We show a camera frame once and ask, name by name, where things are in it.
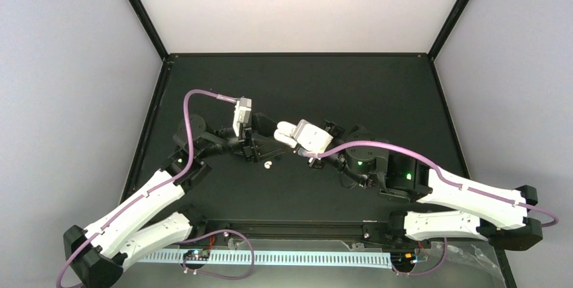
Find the white earbud charging case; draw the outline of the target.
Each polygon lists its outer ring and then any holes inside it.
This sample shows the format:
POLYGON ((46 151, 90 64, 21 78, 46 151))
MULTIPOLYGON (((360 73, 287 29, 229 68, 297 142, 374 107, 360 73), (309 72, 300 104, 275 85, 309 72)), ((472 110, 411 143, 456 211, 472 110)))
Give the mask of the white earbud charging case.
POLYGON ((291 124, 290 122, 279 122, 276 125, 276 130, 274 131, 274 139, 289 146, 290 148, 296 148, 297 141, 293 138, 296 127, 296 125, 291 124))

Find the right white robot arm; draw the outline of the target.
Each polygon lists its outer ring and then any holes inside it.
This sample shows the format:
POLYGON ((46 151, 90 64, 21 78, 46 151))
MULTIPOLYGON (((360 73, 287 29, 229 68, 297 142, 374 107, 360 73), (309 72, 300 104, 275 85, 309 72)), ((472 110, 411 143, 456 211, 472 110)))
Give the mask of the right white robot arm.
POLYGON ((384 234, 395 247, 408 241, 455 238, 524 251, 543 239, 541 221, 528 215, 537 204, 537 191, 531 186, 500 189, 480 184, 411 150, 377 141, 369 133, 335 141, 327 130, 300 121, 293 138, 300 155, 331 162, 342 173, 355 176, 361 187, 377 185, 380 194, 390 199, 448 209, 392 212, 384 234))

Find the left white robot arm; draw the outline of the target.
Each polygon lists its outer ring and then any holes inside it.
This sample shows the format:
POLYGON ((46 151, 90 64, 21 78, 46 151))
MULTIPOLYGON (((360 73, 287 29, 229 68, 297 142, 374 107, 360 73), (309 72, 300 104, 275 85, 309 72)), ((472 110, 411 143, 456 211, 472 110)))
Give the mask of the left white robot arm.
POLYGON ((236 115, 230 128, 218 130, 196 114, 183 119, 173 136, 175 152, 140 189, 106 216, 64 233, 66 262, 80 287, 112 287, 134 263, 159 249, 203 240, 205 216, 192 205, 175 203, 210 172, 207 157, 229 153, 260 162, 284 153, 274 138, 277 128, 259 112, 236 115))

